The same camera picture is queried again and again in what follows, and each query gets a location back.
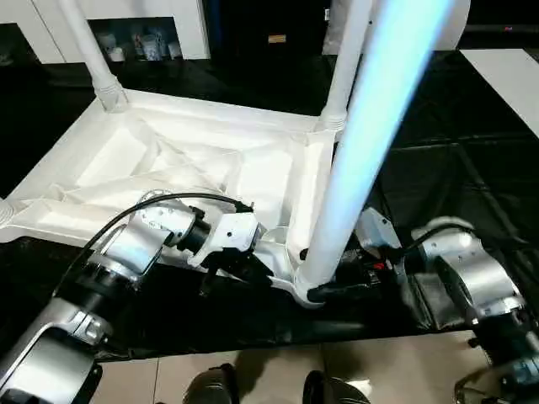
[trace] floor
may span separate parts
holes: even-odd
[[[453,332],[105,364],[92,403],[179,404],[197,374],[228,362],[236,367],[242,404],[301,404],[313,369],[358,386],[372,404],[450,404],[454,383],[487,365],[480,348],[467,346],[471,336]]]

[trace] white pipe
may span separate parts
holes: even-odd
[[[116,109],[118,104],[125,104],[123,89],[110,72],[77,0],[58,0],[58,4],[71,28],[78,49],[83,55],[86,67],[92,76],[93,87],[104,108],[111,111]]]
[[[306,262],[302,299],[334,276],[454,0],[387,0],[360,69]]]
[[[328,102],[320,115],[321,124],[330,129],[339,130],[344,127],[371,9],[372,0],[352,0],[350,4]]]

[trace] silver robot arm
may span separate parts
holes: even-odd
[[[161,194],[166,191],[152,191],[141,201]],[[94,390],[100,375],[93,352],[112,334],[111,319],[138,290],[163,246],[190,251],[188,263],[208,269],[203,293],[219,268],[270,285],[271,272],[252,254],[259,237],[252,211],[224,214],[212,225],[203,219],[202,210],[172,199],[138,210],[114,228],[74,284],[55,293],[0,364],[0,402],[70,404],[79,391]]]

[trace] black cable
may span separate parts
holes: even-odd
[[[434,229],[430,229],[424,235],[422,235],[421,237],[418,237],[416,240],[411,242],[407,247],[401,248],[400,249],[401,254],[402,255],[409,254],[415,248],[419,247],[421,244],[423,244],[424,242],[429,240],[435,234],[437,234],[437,233],[439,233],[441,231],[447,230],[447,229],[457,229],[457,230],[464,231],[466,233],[475,234],[476,236],[478,236],[476,231],[474,229],[472,229],[471,227],[464,226],[464,225],[458,225],[457,223],[445,223],[444,225],[439,225],[439,226],[435,227]]]
[[[229,198],[224,195],[216,195],[216,194],[205,194],[201,192],[183,192],[179,194],[165,194],[165,195],[159,195],[154,198],[145,200],[143,202],[140,202],[136,205],[133,205],[131,208],[124,210],[123,212],[119,213],[117,216],[115,216],[112,220],[110,220],[106,225],[104,225],[101,230],[99,230],[95,235],[88,240],[88,242],[84,245],[83,249],[79,252],[79,254],[72,260],[72,262],[67,267],[66,272],[62,275],[60,282],[58,283],[58,286],[54,289],[54,292],[52,293],[52,297],[56,295],[58,290],[60,289],[61,285],[65,281],[66,277],[69,275],[69,273],[72,271],[72,269],[75,267],[75,265],[78,264],[78,262],[83,258],[87,252],[92,248],[92,246],[108,231],[112,226],[114,226],[116,223],[124,219],[126,216],[135,213],[138,210],[147,208],[150,205],[154,205],[157,202],[162,202],[164,200],[171,200],[171,199],[182,199],[182,198],[200,198],[200,199],[213,199],[213,200],[219,200],[221,202],[227,202],[228,204],[232,204],[235,206],[237,212],[252,212],[253,209],[249,206],[246,206],[244,203],[235,200],[233,198]]]
[[[391,210],[391,206],[389,205],[389,201],[387,200],[386,194],[384,193],[384,188],[382,185],[382,179],[380,178],[380,175],[376,177],[375,181],[376,191],[378,191],[378,197],[380,198],[380,205],[382,208],[383,215],[389,219],[391,223],[395,223],[395,220],[393,219],[393,213]]]

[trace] black tablecloth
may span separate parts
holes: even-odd
[[[127,88],[318,115],[333,58],[113,66]],[[93,100],[82,65],[0,69],[7,195]],[[471,221],[494,237],[535,238],[539,229],[539,141],[458,52],[436,53],[373,189],[402,234],[439,215]],[[77,249],[23,238],[0,246],[0,350],[47,302]],[[508,269],[539,307],[535,254],[505,255]],[[418,321],[392,286],[376,303],[329,304],[308,311],[280,290],[252,290],[219,279],[198,296],[201,275],[157,266],[115,324],[123,355],[210,352],[290,343],[379,338],[444,329]]]

